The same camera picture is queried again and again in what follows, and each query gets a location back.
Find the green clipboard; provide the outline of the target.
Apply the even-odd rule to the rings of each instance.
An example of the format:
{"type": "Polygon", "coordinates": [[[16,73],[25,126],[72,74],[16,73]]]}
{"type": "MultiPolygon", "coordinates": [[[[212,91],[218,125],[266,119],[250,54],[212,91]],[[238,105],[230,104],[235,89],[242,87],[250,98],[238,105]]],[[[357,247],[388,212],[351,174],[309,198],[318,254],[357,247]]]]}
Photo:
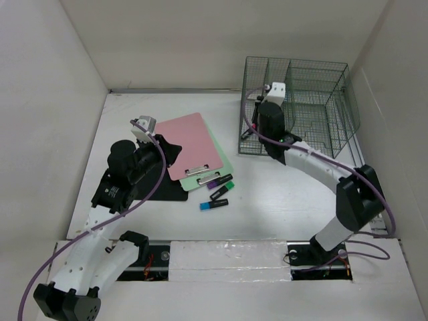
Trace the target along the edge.
{"type": "Polygon", "coordinates": [[[207,167],[207,169],[199,171],[198,173],[191,175],[188,178],[181,179],[179,182],[183,190],[186,192],[208,185],[208,183],[212,183],[215,179],[219,177],[223,177],[225,175],[233,173],[232,164],[230,163],[229,159],[225,155],[220,144],[217,142],[217,139],[215,138],[214,134],[211,132],[211,129],[208,127],[208,124],[205,123],[205,125],[215,145],[217,153],[221,158],[223,166],[221,168],[214,169],[209,167],[208,165],[204,165],[204,167],[207,167]]]}

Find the pink clipboard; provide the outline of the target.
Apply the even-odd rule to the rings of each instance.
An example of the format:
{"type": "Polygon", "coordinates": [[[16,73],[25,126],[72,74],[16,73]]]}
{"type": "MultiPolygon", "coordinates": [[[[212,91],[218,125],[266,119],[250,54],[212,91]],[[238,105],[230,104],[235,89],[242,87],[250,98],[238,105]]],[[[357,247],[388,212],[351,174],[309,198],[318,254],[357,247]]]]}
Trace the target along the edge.
{"type": "Polygon", "coordinates": [[[169,167],[173,181],[198,173],[207,167],[218,169],[223,166],[220,156],[202,116],[196,112],[156,124],[155,131],[171,144],[182,146],[175,163],[169,167]]]}

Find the purple highlighter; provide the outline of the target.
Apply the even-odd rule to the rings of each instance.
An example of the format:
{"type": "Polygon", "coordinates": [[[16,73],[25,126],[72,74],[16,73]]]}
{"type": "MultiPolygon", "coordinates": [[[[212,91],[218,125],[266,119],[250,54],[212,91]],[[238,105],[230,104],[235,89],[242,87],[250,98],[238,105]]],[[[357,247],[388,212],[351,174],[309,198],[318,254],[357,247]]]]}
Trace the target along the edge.
{"type": "Polygon", "coordinates": [[[233,179],[233,175],[232,174],[228,174],[222,177],[218,177],[216,179],[214,179],[213,181],[209,182],[207,184],[207,188],[209,190],[214,189],[215,187],[222,185],[228,181],[231,181],[233,179]]]}

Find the green highlighter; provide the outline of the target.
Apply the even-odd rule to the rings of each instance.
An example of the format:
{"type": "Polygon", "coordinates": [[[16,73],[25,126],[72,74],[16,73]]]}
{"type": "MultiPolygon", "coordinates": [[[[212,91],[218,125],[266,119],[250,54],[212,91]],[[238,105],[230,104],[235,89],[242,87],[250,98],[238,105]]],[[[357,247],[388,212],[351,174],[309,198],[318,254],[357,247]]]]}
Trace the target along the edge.
{"type": "Polygon", "coordinates": [[[212,201],[215,201],[215,200],[219,199],[222,195],[226,194],[229,190],[231,190],[232,188],[234,188],[234,186],[235,185],[234,185],[234,183],[232,181],[227,182],[220,189],[218,189],[213,194],[211,194],[210,195],[210,199],[212,201]]]}

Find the blue highlighter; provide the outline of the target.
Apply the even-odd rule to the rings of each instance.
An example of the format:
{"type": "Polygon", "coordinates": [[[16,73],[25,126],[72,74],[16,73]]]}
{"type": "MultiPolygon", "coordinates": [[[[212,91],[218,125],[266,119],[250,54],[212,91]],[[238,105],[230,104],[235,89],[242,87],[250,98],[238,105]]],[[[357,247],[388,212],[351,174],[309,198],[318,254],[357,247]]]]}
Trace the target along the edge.
{"type": "Polygon", "coordinates": [[[219,208],[219,207],[224,207],[224,206],[228,206],[229,201],[227,199],[218,199],[215,201],[210,201],[210,202],[205,202],[205,203],[201,203],[199,205],[199,208],[201,211],[207,211],[210,209],[215,209],[215,208],[219,208]]]}

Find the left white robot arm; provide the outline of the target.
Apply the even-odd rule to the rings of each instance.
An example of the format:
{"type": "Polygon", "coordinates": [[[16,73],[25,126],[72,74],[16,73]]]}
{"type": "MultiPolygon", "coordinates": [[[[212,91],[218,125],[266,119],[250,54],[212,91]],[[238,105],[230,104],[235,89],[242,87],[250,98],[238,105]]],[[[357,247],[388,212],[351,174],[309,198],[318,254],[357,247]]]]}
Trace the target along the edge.
{"type": "Polygon", "coordinates": [[[142,265],[150,258],[147,236],[126,231],[109,247],[110,236],[138,197],[138,183],[159,166],[157,181],[150,183],[156,190],[181,151],[181,146],[160,134],[148,142],[119,140],[111,146],[85,231],[70,242],[67,260],[51,282],[38,284],[33,293],[46,317],[95,320],[105,291],[130,265],[142,265]]]}

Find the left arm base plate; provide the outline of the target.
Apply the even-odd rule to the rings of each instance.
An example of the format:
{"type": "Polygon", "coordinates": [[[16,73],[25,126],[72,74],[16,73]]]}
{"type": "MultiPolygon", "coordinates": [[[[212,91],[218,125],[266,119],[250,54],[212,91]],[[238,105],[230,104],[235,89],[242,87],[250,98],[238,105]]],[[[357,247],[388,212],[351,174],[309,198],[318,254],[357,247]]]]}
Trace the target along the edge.
{"type": "Polygon", "coordinates": [[[149,253],[144,261],[138,261],[126,268],[118,277],[119,282],[159,282],[169,278],[169,244],[149,245],[149,253]]]}

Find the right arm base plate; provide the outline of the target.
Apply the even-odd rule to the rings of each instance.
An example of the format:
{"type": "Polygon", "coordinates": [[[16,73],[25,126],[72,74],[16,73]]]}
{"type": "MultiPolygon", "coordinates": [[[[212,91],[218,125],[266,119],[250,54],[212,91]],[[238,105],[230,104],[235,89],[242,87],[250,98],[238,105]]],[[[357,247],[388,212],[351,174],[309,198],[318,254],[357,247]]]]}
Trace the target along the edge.
{"type": "Polygon", "coordinates": [[[352,280],[345,244],[316,256],[308,242],[287,244],[283,261],[290,266],[292,281],[352,280]]]}

